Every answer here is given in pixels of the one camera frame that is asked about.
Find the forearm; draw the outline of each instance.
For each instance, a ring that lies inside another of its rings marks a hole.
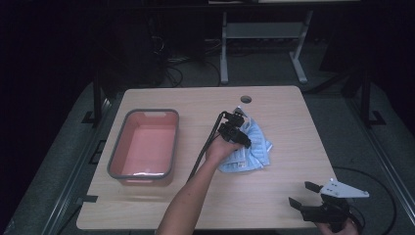
[[[157,234],[192,234],[217,164],[206,161],[168,206]]]

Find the metal stand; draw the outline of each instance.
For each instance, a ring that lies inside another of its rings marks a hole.
[[[290,52],[290,59],[291,59],[291,62],[293,63],[294,70],[296,70],[296,74],[297,74],[297,77],[299,78],[300,83],[303,83],[303,84],[307,83],[307,77],[305,76],[304,70],[302,70],[299,57],[300,57],[302,45],[304,44],[305,37],[307,36],[308,26],[310,25],[311,17],[312,17],[312,11],[309,11],[307,13],[307,16],[305,17],[305,21],[301,28],[301,33],[299,37],[299,45],[297,46],[296,51]]]
[[[290,52],[290,58],[300,83],[307,83],[304,71],[299,61],[304,39],[308,32],[312,11],[308,11],[302,23],[229,23],[226,12],[223,13],[222,22],[222,53],[220,55],[220,81],[222,84],[229,82],[228,65],[226,60],[227,38],[298,38],[299,44],[294,52]]]

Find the wooden table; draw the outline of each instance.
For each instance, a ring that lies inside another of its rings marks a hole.
[[[318,194],[304,181],[325,184],[335,178],[307,106],[295,86],[165,88],[128,90],[77,220],[80,229],[156,229],[165,209],[185,184],[193,164],[222,111],[241,105],[261,127],[273,148],[271,165],[244,173],[217,171],[197,229],[272,229],[314,226],[302,221],[289,197],[319,206]],[[180,115],[174,178],[166,187],[123,186],[107,173],[107,164],[126,113],[133,109],[176,110]]]

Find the human arm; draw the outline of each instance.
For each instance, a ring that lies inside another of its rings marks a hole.
[[[343,230],[338,233],[333,233],[327,223],[315,223],[322,235],[359,235],[356,224],[351,219],[347,219],[343,225]]]
[[[242,145],[214,138],[207,149],[206,160],[195,175],[171,201],[157,230],[158,235],[192,234],[205,201],[208,187],[220,163]]]

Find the wire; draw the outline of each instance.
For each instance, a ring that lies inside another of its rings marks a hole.
[[[211,63],[211,62],[205,61],[205,63],[208,64],[208,65],[210,65],[210,66],[212,66],[214,68],[214,70],[216,71],[217,77],[219,78],[218,81],[217,81],[216,86],[220,86],[221,80],[220,80],[220,71],[219,71],[219,69],[213,63]]]
[[[187,182],[189,182],[189,180],[195,175],[196,170],[198,170],[199,164],[201,163],[202,157],[204,156],[205,151],[208,149],[208,147],[210,146],[211,142],[217,138],[216,135],[214,136],[214,133],[216,132],[217,127],[220,124],[220,121],[222,120],[223,115],[225,114],[225,112],[220,113],[220,115],[217,117],[216,123],[213,126],[213,129],[210,132],[210,135],[207,138],[207,142],[205,143],[204,147],[202,148],[201,152],[199,153],[198,158],[196,159],[195,164],[193,165],[193,169],[190,172],[189,178],[187,179]]]
[[[361,223],[361,227],[362,230],[364,229],[364,227],[366,226],[366,219],[363,216],[363,213],[355,206],[352,205],[348,205],[349,207],[351,207],[352,209],[354,209],[355,211],[357,211],[357,213],[360,215],[361,219],[362,219],[362,223]]]
[[[176,81],[176,79],[174,78],[174,76],[171,74],[171,72],[169,72],[168,70],[174,70],[177,71],[180,74],[180,79],[179,81]],[[171,83],[171,87],[177,87],[177,86],[181,86],[183,87],[183,85],[181,84],[181,82],[183,81],[183,72],[177,68],[173,68],[173,67],[167,67],[167,70],[165,71],[165,75],[167,76],[167,78],[170,80]]]
[[[378,184],[380,184],[385,189],[385,191],[388,193],[388,196],[390,197],[391,202],[392,202],[392,206],[393,206],[393,216],[392,216],[392,221],[391,221],[390,225],[385,230],[385,232],[383,232],[382,234],[383,235],[389,234],[391,232],[391,230],[392,230],[395,222],[396,222],[396,202],[395,202],[395,200],[393,198],[392,192],[387,188],[387,186],[385,186],[385,184],[383,184],[375,176],[373,176],[373,175],[371,175],[369,173],[366,173],[364,171],[361,171],[361,170],[358,170],[358,169],[354,169],[354,168],[343,167],[343,166],[333,166],[333,168],[336,168],[336,169],[344,169],[344,170],[349,170],[349,171],[353,171],[353,172],[357,172],[357,173],[363,174],[363,175],[365,175],[365,176],[367,176],[367,177],[375,180]]]

